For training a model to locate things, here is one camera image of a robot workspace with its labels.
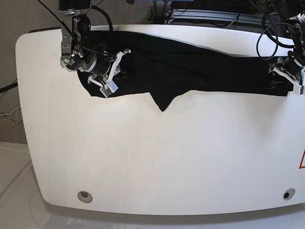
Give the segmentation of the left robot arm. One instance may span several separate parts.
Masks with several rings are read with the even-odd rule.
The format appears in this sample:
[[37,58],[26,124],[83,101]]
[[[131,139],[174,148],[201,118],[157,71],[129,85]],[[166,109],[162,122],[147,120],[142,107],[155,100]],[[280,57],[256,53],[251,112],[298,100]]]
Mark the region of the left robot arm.
[[287,58],[279,57],[269,65],[269,72],[286,78],[293,85],[293,93],[305,93],[305,5],[300,0],[272,0],[278,16],[284,21],[286,33],[294,46]]

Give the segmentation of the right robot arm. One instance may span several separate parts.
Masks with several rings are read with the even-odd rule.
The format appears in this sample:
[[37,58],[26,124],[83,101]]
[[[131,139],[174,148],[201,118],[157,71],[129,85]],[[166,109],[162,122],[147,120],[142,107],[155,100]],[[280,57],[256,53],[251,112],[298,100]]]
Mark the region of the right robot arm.
[[[87,17],[89,10],[100,12],[107,20],[110,35],[95,46],[89,41],[91,21]],[[131,53],[130,49],[110,54],[106,51],[113,35],[113,24],[109,15],[90,0],[60,0],[59,11],[64,13],[61,32],[61,66],[68,71],[89,73],[88,83],[94,83],[102,89],[116,88],[113,82],[120,73],[122,57]]]

